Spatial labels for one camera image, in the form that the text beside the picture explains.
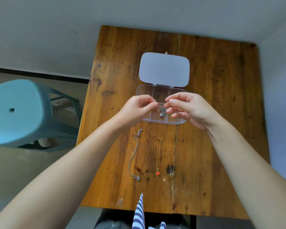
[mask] wooden plank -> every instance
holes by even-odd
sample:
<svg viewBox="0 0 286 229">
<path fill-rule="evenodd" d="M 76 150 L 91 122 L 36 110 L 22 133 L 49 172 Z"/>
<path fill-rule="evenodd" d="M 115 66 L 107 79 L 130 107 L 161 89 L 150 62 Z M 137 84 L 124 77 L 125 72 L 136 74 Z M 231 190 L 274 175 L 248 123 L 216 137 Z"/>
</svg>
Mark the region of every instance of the wooden plank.
<svg viewBox="0 0 286 229">
<path fill-rule="evenodd" d="M 188 92 L 203 96 L 269 162 L 255 44 L 181 35 L 190 61 Z M 173 212 L 247 219 L 208 135 L 177 127 Z"/>
<path fill-rule="evenodd" d="M 92 66 L 77 144 L 102 123 L 114 116 L 143 84 L 138 77 L 141 56 L 145 52 L 177 55 L 177 34 L 102 26 Z M 137 145 L 134 135 L 143 129 L 136 156 L 131 164 L 136 181 L 129 175 L 128 163 Z M 155 176 L 157 141 L 163 138 L 160 172 Z M 139 123 L 113 144 L 100 166 L 81 206 L 134 210 L 144 193 L 144 210 L 172 213 L 173 176 L 166 174 L 174 164 L 176 127 Z"/>
</svg>

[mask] blue and white striped cloth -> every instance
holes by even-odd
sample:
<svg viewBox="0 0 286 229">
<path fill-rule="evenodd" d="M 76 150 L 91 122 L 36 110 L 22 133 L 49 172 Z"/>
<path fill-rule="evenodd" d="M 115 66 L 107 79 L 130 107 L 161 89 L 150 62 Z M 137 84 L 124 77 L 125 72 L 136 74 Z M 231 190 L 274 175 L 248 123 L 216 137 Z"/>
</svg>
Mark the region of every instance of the blue and white striped cloth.
<svg viewBox="0 0 286 229">
<path fill-rule="evenodd" d="M 145 229 L 145 219 L 143 211 L 143 193 L 140 195 L 140 200 L 138 202 L 136 211 L 134 212 L 132 229 Z M 164 222 L 160 224 L 160 229 L 166 229 Z"/>
</svg>

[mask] clear plastic compartment tray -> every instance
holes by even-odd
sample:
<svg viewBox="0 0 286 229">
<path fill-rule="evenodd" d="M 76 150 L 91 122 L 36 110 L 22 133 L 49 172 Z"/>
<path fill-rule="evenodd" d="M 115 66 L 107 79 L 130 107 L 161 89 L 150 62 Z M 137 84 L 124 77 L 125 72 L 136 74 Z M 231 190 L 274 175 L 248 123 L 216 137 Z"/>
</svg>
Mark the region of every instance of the clear plastic compartment tray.
<svg viewBox="0 0 286 229">
<path fill-rule="evenodd" d="M 150 95 L 152 96 L 157 102 L 165 103 L 165 98 L 178 93 L 178 92 L 185 92 L 185 90 L 181 88 L 169 88 L 165 86 L 153 86 L 149 84 L 142 84 L 137 88 L 136 95 Z M 151 112 L 147 114 L 144 118 L 144 121 L 147 122 L 156 122 L 162 124 L 172 124 L 172 125 L 179 125 L 184 123 L 186 120 L 181 118 L 172 118 L 171 114 L 167 114 L 166 119 L 163 119 L 160 116 L 159 112 Z"/>
</svg>

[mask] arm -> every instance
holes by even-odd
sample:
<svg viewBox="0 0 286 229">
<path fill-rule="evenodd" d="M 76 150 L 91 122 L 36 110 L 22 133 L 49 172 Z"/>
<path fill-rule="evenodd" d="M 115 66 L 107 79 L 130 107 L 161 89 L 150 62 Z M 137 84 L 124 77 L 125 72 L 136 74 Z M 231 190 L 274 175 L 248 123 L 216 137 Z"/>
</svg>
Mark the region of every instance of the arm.
<svg viewBox="0 0 286 229">
<path fill-rule="evenodd" d="M 167 113 L 205 130 L 256 229 L 286 228 L 286 180 L 200 95 L 167 97 Z"/>
<path fill-rule="evenodd" d="M 118 136 L 158 109 L 148 95 L 132 97 L 117 115 L 29 183 L 0 213 L 0 228 L 65 228 Z"/>
</svg>

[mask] white lid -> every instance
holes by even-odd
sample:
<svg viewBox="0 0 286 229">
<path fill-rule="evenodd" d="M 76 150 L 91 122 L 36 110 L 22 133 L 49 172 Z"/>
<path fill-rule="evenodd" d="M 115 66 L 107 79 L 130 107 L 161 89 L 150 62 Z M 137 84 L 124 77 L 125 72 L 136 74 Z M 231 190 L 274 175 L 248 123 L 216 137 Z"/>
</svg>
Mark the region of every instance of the white lid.
<svg viewBox="0 0 286 229">
<path fill-rule="evenodd" d="M 141 57 L 139 78 L 154 85 L 185 87 L 190 78 L 190 62 L 182 56 L 147 52 Z"/>
</svg>

